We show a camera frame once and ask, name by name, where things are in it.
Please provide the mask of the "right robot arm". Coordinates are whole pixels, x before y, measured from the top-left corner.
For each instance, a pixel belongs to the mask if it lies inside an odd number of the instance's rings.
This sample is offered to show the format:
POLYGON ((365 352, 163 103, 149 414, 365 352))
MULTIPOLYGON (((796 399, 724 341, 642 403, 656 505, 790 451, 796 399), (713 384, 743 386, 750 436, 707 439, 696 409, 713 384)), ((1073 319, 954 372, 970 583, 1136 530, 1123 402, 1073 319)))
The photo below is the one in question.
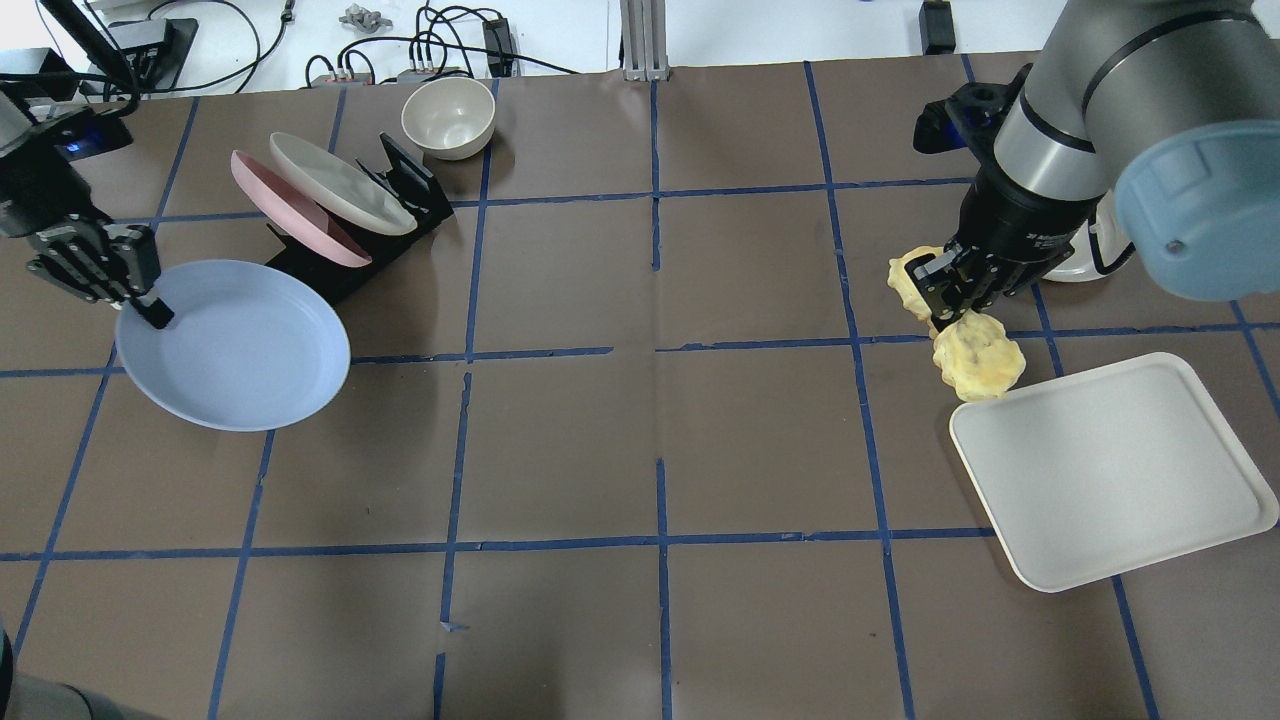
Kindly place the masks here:
POLYGON ((1249 1, 1070 1, 1007 85, 928 104, 914 147, 979 169, 957 228, 905 273, 942 331, 1073 255, 1105 197, 1152 281, 1277 291, 1279 60, 1249 1))

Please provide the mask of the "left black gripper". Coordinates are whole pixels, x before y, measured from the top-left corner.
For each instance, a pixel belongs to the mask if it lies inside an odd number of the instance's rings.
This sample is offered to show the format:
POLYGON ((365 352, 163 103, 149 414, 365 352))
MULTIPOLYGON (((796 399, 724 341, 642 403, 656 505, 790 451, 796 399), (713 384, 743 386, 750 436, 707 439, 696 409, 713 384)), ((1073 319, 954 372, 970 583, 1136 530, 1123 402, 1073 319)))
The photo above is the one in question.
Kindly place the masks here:
POLYGON ((122 224, 101 214, 72 214, 28 238, 27 272, 87 304, 128 306, 156 331, 174 310, 160 297, 156 238, 146 224, 122 224))

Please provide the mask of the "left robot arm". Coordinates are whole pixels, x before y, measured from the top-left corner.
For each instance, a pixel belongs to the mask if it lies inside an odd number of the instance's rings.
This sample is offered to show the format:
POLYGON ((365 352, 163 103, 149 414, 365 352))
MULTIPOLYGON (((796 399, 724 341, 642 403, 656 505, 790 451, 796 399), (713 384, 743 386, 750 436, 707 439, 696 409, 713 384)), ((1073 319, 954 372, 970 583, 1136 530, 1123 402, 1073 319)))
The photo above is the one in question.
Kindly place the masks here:
POLYGON ((28 241, 35 258, 26 268, 38 278, 87 304, 128 304, 164 329, 175 314, 154 292, 154 231, 111 219, 72 165, 132 141, 119 111, 79 108, 40 120, 18 83, 3 85, 3 236, 28 241))

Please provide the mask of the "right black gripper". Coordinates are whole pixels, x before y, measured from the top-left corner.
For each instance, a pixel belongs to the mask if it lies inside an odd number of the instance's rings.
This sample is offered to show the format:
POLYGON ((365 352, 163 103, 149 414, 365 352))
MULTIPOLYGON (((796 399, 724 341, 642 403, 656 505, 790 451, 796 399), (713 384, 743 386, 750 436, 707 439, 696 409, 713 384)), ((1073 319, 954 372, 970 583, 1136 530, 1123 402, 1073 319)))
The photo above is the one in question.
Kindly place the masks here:
POLYGON ((986 313, 1066 261, 1071 241, 1101 196, 1060 200, 1033 193, 996 165, 983 165, 943 250, 918 258, 918 292, 941 333, 966 314, 986 313))

